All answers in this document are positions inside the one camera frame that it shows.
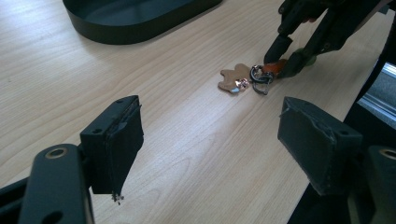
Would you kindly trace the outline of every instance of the black tray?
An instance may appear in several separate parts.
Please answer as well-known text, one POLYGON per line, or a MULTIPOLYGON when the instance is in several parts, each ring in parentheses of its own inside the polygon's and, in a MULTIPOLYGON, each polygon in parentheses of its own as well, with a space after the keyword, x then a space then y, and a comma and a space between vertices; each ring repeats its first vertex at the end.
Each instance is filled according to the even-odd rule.
POLYGON ((90 40, 126 45, 159 35, 221 0, 64 0, 75 29, 90 40))

